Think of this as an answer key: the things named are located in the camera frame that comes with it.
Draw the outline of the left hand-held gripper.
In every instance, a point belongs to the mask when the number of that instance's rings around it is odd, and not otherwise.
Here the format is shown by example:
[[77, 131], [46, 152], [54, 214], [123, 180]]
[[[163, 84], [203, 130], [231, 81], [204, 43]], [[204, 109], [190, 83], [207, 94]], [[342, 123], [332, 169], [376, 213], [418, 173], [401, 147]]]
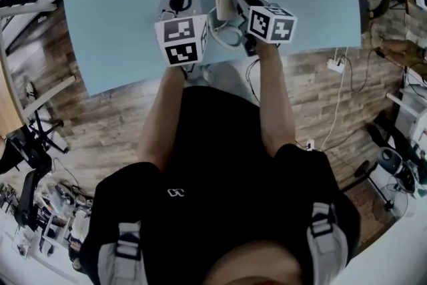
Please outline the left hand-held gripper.
[[200, 13], [201, 0], [161, 0], [155, 22], [155, 36], [168, 67], [201, 63], [208, 42], [207, 14], [177, 16], [174, 13]]

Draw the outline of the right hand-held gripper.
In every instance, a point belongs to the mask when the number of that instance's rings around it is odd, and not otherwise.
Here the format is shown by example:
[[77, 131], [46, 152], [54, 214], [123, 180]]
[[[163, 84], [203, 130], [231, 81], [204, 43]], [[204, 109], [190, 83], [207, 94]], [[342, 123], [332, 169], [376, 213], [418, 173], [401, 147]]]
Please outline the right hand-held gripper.
[[265, 0], [232, 0], [238, 15], [244, 19], [240, 30], [244, 34], [244, 49], [248, 57], [256, 55], [256, 40], [277, 47], [290, 43], [297, 26], [297, 17]]

